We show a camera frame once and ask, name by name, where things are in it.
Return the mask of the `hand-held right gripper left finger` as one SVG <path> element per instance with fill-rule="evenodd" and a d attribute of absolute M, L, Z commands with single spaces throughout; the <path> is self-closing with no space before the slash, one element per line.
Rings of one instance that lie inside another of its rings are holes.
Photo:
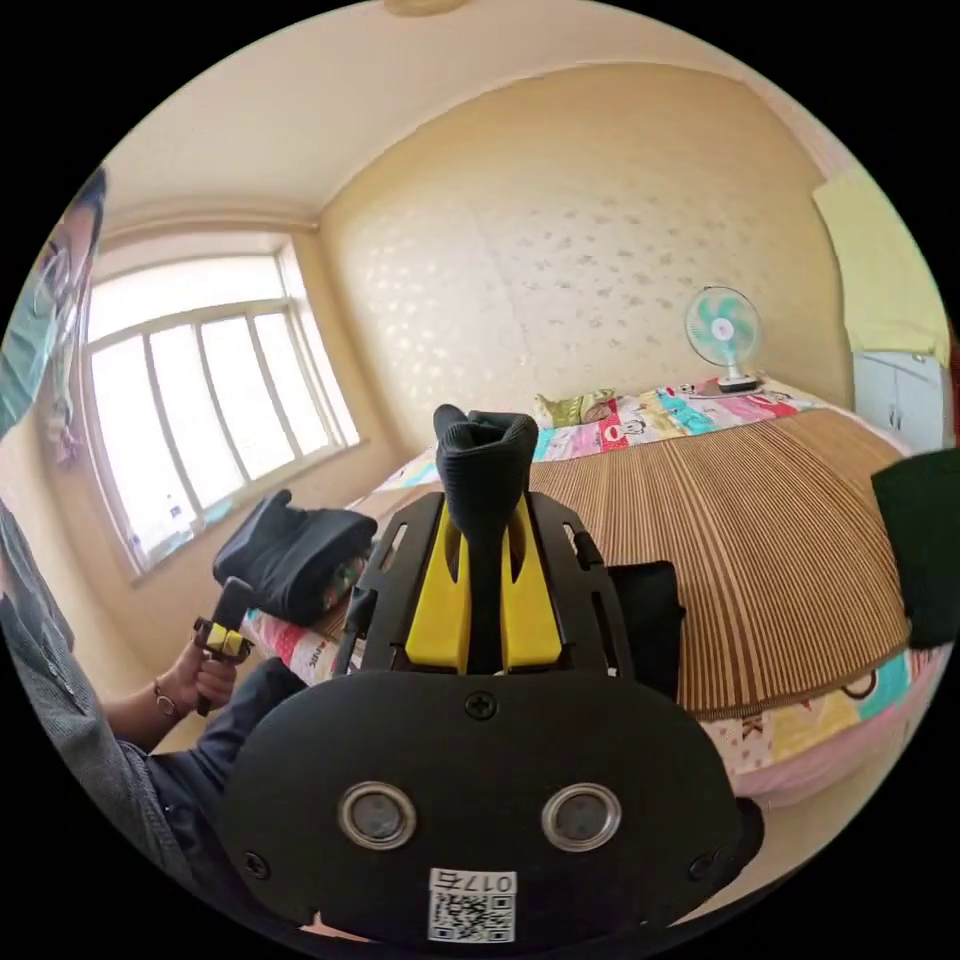
<path fill-rule="evenodd" d="M 417 668 L 465 668 L 470 630 L 469 546 L 443 504 L 405 642 L 407 659 Z"/>

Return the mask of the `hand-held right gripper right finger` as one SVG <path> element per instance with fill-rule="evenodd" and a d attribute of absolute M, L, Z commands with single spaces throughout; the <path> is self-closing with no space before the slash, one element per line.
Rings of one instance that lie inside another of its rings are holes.
<path fill-rule="evenodd" d="M 562 641 L 528 512 L 513 513 L 503 535 L 500 636 L 505 669 L 550 669 L 561 657 Z"/>

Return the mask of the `person's left hand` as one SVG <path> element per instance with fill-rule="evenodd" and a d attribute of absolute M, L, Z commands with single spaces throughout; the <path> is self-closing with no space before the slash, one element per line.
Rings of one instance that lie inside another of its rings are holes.
<path fill-rule="evenodd" d="M 188 645 L 171 668 L 165 690 L 181 713 L 198 711 L 201 702 L 218 709 L 232 696 L 237 673 L 235 680 L 231 673 L 228 666 L 205 663 L 202 654 Z"/>

